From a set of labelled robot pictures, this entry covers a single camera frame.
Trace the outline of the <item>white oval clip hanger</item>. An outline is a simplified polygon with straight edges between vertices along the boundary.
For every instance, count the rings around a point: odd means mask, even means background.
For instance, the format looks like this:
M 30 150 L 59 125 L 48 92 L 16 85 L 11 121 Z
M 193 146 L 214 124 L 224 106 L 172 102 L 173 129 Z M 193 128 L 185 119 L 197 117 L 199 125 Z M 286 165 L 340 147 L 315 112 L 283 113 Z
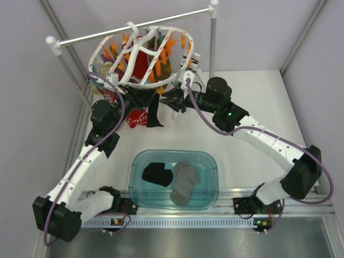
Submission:
M 200 54 L 192 36 L 171 26 L 149 26 L 146 34 L 129 23 L 132 33 L 117 44 L 105 37 L 92 54 L 88 71 L 99 73 L 114 85 L 157 89 L 179 81 L 184 73 L 196 72 Z

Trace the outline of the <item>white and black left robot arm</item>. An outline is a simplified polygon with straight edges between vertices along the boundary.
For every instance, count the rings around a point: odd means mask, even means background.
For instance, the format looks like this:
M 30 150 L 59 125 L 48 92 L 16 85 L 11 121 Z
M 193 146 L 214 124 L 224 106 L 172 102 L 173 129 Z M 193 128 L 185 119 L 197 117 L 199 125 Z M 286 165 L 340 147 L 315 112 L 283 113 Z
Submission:
M 74 164 L 54 189 L 33 202 L 35 223 L 44 235 L 71 242 L 88 220 L 102 212 L 117 213 L 121 209 L 120 191 L 113 187 L 100 187 L 84 200 L 79 197 L 115 149 L 119 126 L 132 111 L 147 108 L 155 94 L 154 89 L 129 87 L 114 104 L 102 99 L 92 105 L 92 129 Z

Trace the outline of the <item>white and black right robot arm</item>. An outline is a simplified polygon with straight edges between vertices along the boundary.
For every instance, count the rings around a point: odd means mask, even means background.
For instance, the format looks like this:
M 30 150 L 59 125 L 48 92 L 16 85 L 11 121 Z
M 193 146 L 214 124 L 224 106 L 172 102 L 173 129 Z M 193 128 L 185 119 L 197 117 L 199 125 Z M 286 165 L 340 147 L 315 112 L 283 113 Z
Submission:
M 305 148 L 283 139 L 263 127 L 248 111 L 231 100 L 232 89 L 221 77 L 210 78 L 205 92 L 193 91 L 191 80 L 185 86 L 163 93 L 160 100 L 176 112 L 194 108 L 199 116 L 203 112 L 213 115 L 207 124 L 221 135 L 231 135 L 255 147 L 275 161 L 284 171 L 268 183 L 260 184 L 248 198 L 249 212 L 264 213 L 278 200 L 291 197 L 303 200 L 322 175 L 321 151 L 312 145 Z

